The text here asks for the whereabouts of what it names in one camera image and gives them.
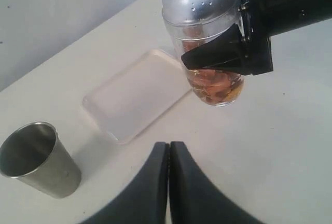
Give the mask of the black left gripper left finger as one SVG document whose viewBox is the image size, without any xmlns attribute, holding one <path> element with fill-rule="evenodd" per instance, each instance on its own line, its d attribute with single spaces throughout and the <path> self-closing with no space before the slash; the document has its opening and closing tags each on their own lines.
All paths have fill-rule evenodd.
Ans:
<svg viewBox="0 0 332 224">
<path fill-rule="evenodd" d="M 104 208 L 83 223 L 165 223 L 170 145 L 154 144 L 132 181 Z"/>
</svg>

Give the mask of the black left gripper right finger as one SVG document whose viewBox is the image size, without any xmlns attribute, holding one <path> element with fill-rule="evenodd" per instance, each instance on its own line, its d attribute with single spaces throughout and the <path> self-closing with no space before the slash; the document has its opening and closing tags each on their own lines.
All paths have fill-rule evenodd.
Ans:
<svg viewBox="0 0 332 224">
<path fill-rule="evenodd" d="M 172 223 L 261 223 L 208 179 L 183 142 L 171 142 L 169 198 Z"/>
</svg>

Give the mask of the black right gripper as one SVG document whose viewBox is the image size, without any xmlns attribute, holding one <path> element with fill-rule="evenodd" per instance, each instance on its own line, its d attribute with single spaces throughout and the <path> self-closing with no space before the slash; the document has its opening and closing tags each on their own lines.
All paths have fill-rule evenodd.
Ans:
<svg viewBox="0 0 332 224">
<path fill-rule="evenodd" d="M 187 69 L 210 69 L 245 75 L 273 71 L 271 40 L 257 8 L 240 6 L 244 41 L 237 24 L 212 41 L 187 51 L 181 61 Z"/>
</svg>

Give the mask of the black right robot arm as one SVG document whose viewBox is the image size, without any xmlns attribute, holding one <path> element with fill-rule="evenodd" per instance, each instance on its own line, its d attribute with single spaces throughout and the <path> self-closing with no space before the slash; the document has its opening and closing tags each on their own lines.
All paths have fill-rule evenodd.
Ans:
<svg viewBox="0 0 332 224">
<path fill-rule="evenodd" d="M 269 73 L 272 36 L 331 18 L 331 0 L 240 0 L 236 8 L 244 32 L 233 24 L 220 37 L 187 51 L 181 56 L 187 69 Z"/>
</svg>

